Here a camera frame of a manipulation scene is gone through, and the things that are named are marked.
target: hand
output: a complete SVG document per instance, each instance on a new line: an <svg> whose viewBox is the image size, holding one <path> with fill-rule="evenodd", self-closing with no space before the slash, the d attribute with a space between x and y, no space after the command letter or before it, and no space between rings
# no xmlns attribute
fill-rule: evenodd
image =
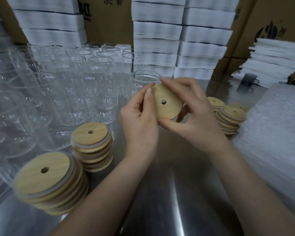
<svg viewBox="0 0 295 236"><path fill-rule="evenodd" d="M127 156L154 158L158 143L156 102L149 84L138 91L121 109L121 122L127 141Z"/></svg>
<svg viewBox="0 0 295 236"><path fill-rule="evenodd" d="M185 104L177 117L177 122L161 118L158 119L160 126L181 135L195 147L207 153L220 151L222 146L229 144L216 121L208 98L195 79L185 77L165 79L162 77L161 82ZM192 115L187 122L178 123L188 113Z"/></svg>

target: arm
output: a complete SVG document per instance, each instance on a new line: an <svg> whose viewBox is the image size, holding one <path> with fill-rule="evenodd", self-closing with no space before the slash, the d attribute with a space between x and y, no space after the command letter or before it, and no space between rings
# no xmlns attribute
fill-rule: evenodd
<svg viewBox="0 0 295 236"><path fill-rule="evenodd" d="M184 124L169 119L159 119L159 124L207 153L245 235L295 236L295 217L229 143L197 81L178 78L162 79L162 82L186 104L177 121L181 121L187 113L192 115Z"/></svg>
<svg viewBox="0 0 295 236"><path fill-rule="evenodd" d="M121 110L127 140L126 157L50 236L115 235L156 153L158 126L152 86L148 85L137 92Z"/></svg>

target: forearm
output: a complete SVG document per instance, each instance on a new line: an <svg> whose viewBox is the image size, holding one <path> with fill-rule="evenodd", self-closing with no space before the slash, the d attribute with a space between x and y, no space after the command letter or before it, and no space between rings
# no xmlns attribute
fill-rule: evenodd
<svg viewBox="0 0 295 236"><path fill-rule="evenodd" d="M114 235L149 165L148 158L127 156L50 236Z"/></svg>
<svg viewBox="0 0 295 236"><path fill-rule="evenodd" d="M295 235L295 217L231 144L210 155L245 235Z"/></svg>

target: stack of wooden lids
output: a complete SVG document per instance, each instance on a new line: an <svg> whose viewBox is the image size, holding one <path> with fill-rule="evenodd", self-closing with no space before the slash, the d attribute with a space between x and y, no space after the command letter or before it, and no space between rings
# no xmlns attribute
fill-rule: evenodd
<svg viewBox="0 0 295 236"><path fill-rule="evenodd" d="M212 109L214 112L217 112L224 106L224 102L218 98L208 97L210 104L212 105Z"/></svg>
<svg viewBox="0 0 295 236"><path fill-rule="evenodd" d="M230 106L223 106L215 115L225 135L234 135L247 117L246 112L242 109Z"/></svg>
<svg viewBox="0 0 295 236"><path fill-rule="evenodd" d="M83 201L89 189L81 164L64 152L42 154L16 175L17 197L50 215L63 215Z"/></svg>
<svg viewBox="0 0 295 236"><path fill-rule="evenodd" d="M113 161L113 138L105 124L85 123L79 126L71 136L73 156L78 159L87 172L99 172Z"/></svg>

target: fingernail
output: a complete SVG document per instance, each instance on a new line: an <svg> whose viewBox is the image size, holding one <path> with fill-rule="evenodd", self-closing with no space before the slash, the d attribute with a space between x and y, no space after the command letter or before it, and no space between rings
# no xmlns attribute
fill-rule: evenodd
<svg viewBox="0 0 295 236"><path fill-rule="evenodd" d="M147 89L147 94L148 94L148 95L152 95L152 94L153 94L151 88L148 88L148 89Z"/></svg>

